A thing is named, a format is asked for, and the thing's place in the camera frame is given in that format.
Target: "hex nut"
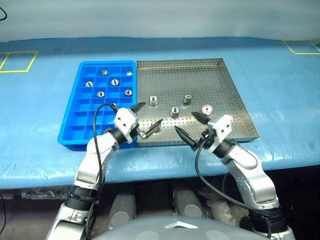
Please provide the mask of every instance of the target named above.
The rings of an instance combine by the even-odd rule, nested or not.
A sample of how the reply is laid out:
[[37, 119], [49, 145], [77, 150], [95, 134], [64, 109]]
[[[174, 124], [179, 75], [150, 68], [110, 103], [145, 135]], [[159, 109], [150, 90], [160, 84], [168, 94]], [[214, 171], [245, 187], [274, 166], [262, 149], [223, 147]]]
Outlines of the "hex nut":
[[119, 85], [119, 80], [118, 79], [112, 79], [111, 80], [111, 85], [112, 86], [118, 86]]
[[99, 98], [103, 98], [105, 96], [105, 92], [104, 91], [98, 91], [96, 93], [96, 96], [99, 97]]
[[158, 98], [156, 96], [151, 96], [149, 98], [150, 106], [157, 106], [158, 105]]
[[126, 90], [124, 90], [124, 95], [131, 96], [132, 95], [132, 91], [130, 89], [126, 89]]
[[93, 81], [87, 81], [87, 82], [85, 83], [85, 86], [86, 86], [87, 88], [92, 88], [92, 87], [94, 86], [94, 82], [93, 82]]
[[107, 76], [107, 75], [108, 75], [108, 70], [107, 70], [107, 69], [103, 69], [103, 70], [100, 72], [100, 75], [101, 75], [101, 76]]
[[179, 108], [177, 106], [174, 106], [173, 108], [171, 108], [170, 116], [173, 119], [176, 119], [177, 117], [179, 117], [179, 111]]
[[192, 95], [190, 95], [190, 94], [184, 95], [184, 97], [183, 97], [184, 104], [191, 104], [191, 101], [192, 101]]

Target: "metal nut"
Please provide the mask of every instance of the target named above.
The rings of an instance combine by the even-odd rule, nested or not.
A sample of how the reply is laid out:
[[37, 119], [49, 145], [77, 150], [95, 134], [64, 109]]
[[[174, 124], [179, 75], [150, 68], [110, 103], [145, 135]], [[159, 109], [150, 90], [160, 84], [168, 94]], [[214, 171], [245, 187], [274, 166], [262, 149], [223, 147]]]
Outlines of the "metal nut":
[[130, 89], [126, 89], [126, 90], [124, 90], [124, 95], [131, 96], [132, 95], [132, 91]]
[[104, 91], [98, 91], [96, 93], [96, 96], [99, 97], [99, 98], [103, 98], [105, 96], [105, 92]]
[[88, 87], [88, 88], [93, 87], [93, 85], [94, 85], [94, 82], [93, 82], [93, 81], [87, 81], [87, 82], [85, 83], [85, 86]]
[[201, 108], [202, 113], [207, 116], [209, 116], [213, 110], [214, 110], [213, 107], [209, 104], [203, 105]]
[[170, 116], [173, 119], [176, 119], [177, 117], [179, 117], [179, 111], [179, 108], [177, 106], [174, 106], [173, 108], [171, 108]]
[[119, 85], [119, 80], [118, 79], [112, 79], [111, 80], [111, 85], [112, 86], [118, 86]]
[[[157, 121], [152, 121], [151, 122], [151, 126], [153, 125], [153, 124], [155, 124]], [[157, 127], [156, 128], [156, 130], [155, 130], [155, 133], [159, 133], [161, 131], [161, 125], [159, 125], [159, 127]]]
[[101, 76], [107, 76], [108, 75], [108, 70], [107, 69], [103, 69], [101, 72], [100, 72]]
[[158, 105], [158, 98], [156, 96], [151, 96], [149, 98], [150, 106], [157, 106]]
[[184, 104], [190, 104], [191, 101], [192, 101], [192, 95], [190, 95], [190, 94], [184, 95], [184, 97], [183, 97], [183, 103]]

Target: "table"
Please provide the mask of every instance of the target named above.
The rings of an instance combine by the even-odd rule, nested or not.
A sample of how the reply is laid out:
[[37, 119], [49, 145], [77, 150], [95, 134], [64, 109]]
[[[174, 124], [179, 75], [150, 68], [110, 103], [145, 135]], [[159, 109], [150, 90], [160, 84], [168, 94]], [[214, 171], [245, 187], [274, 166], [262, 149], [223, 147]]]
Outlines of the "table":
[[[307, 46], [314, 53], [317, 49]], [[279, 40], [257, 38], [57, 38], [0, 43], [0, 52], [38, 51], [28, 72], [0, 72], [0, 189], [73, 183], [84, 151], [57, 141], [79, 64], [83, 61], [223, 58], [260, 134], [243, 143], [265, 170], [320, 164], [320, 56], [294, 54]], [[6, 54], [0, 53], [0, 62]], [[12, 53], [2, 70], [28, 66]], [[121, 149], [106, 181], [196, 176], [188, 146]], [[200, 171], [226, 167], [203, 151]]]

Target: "stainless steel tray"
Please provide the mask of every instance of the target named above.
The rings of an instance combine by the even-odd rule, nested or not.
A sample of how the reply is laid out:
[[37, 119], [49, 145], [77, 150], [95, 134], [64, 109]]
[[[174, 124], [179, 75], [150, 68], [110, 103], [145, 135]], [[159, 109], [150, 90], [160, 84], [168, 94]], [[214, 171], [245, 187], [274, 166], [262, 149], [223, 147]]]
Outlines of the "stainless steel tray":
[[[138, 146], [182, 145], [174, 129], [177, 125], [197, 140], [206, 129], [191, 115], [209, 104], [213, 112], [209, 116], [228, 114], [232, 119], [229, 139], [249, 142], [259, 134], [239, 96], [234, 82], [222, 58], [137, 61], [138, 103], [147, 102], [138, 112], [139, 124], [147, 131], [152, 121], [163, 119], [160, 133], [148, 139], [138, 138]], [[184, 95], [192, 95], [192, 103], [183, 103]], [[149, 97], [157, 96], [158, 105], [150, 106]], [[180, 109], [179, 117], [170, 117], [172, 107]]]

